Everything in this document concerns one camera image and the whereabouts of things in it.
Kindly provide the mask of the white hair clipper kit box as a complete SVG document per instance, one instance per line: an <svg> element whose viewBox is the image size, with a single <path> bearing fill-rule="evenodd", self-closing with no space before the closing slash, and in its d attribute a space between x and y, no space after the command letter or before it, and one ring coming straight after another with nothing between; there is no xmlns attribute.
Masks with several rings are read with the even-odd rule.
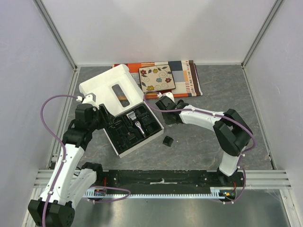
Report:
<svg viewBox="0 0 303 227"><path fill-rule="evenodd" d="M115 117L113 124L104 124L102 129L116 154L122 158L164 133L164 127L143 100L143 91L136 84L129 68L120 64L79 85L83 96L93 93L96 104L104 104ZM138 128L126 116L134 111L146 134L144 138Z"/></svg>

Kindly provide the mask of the silver black hair clipper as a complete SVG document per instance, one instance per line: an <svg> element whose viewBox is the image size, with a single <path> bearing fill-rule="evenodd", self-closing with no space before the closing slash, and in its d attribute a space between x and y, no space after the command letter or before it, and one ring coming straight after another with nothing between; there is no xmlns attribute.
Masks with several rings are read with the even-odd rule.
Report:
<svg viewBox="0 0 303 227"><path fill-rule="evenodd" d="M134 112L134 111L131 111L131 112L127 113L126 116L127 116L127 118L128 118L129 120L132 121L132 123L138 128L138 130L140 131L140 133L141 133L141 134L143 135L143 137L145 138L145 137L146 137L146 134L145 134L145 132L144 132L142 126L141 126L141 123L139 122L139 120L138 120L138 118L137 118L135 112Z"/></svg>

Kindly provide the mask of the black comb guard attachment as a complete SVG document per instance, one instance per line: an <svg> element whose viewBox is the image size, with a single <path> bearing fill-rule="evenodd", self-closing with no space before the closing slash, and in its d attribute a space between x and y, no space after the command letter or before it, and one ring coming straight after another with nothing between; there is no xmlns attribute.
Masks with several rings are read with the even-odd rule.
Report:
<svg viewBox="0 0 303 227"><path fill-rule="evenodd" d="M163 145L171 147L172 143L174 142L173 138L166 136L162 142Z"/></svg>

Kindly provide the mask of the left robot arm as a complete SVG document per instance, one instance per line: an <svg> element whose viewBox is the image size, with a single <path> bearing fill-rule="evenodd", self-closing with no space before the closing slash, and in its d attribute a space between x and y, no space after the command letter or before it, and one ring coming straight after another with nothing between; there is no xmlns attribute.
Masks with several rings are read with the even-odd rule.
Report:
<svg viewBox="0 0 303 227"><path fill-rule="evenodd" d="M92 133L109 125L113 120L104 105L80 104L75 110L75 119L59 141L61 151L52 176L39 199L31 200L28 211L39 227L69 227L75 210L91 186L104 181L101 164L87 162L74 179L74 172L82 158Z"/></svg>

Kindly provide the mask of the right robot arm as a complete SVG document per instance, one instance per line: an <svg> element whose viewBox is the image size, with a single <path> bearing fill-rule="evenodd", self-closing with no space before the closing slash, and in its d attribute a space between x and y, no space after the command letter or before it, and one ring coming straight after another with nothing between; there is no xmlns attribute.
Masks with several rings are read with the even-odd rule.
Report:
<svg viewBox="0 0 303 227"><path fill-rule="evenodd" d="M240 156L249 142L255 141L251 129L238 112L234 109L212 112L196 108L182 100L176 103L168 96L161 97L156 106L167 125L192 124L215 133L223 150L223 157L217 169L217 181L222 186L232 183Z"/></svg>

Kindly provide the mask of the floral square plate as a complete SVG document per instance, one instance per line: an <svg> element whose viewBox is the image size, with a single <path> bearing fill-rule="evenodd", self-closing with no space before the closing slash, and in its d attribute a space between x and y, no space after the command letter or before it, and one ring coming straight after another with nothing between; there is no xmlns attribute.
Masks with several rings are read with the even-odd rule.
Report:
<svg viewBox="0 0 303 227"><path fill-rule="evenodd" d="M176 84L168 64L139 68L143 92L174 90Z"/></svg>

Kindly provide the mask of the patchwork orange cloth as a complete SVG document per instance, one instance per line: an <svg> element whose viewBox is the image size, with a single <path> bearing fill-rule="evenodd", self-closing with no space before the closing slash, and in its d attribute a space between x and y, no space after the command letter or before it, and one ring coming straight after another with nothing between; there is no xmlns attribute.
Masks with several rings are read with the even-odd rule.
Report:
<svg viewBox="0 0 303 227"><path fill-rule="evenodd" d="M127 63L126 66L143 92L172 92L174 97L203 94L193 60Z"/></svg>

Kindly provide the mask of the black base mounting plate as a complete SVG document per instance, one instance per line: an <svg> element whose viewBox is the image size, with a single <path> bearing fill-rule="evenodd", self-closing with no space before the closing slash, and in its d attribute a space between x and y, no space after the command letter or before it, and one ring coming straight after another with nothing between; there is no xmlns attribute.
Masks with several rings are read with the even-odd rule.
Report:
<svg viewBox="0 0 303 227"><path fill-rule="evenodd" d="M240 188L244 183L243 172L236 172L227 184L218 181L217 171L207 170L108 170L97 174L99 186L143 189L151 192L160 190L172 192L205 192L213 188Z"/></svg>

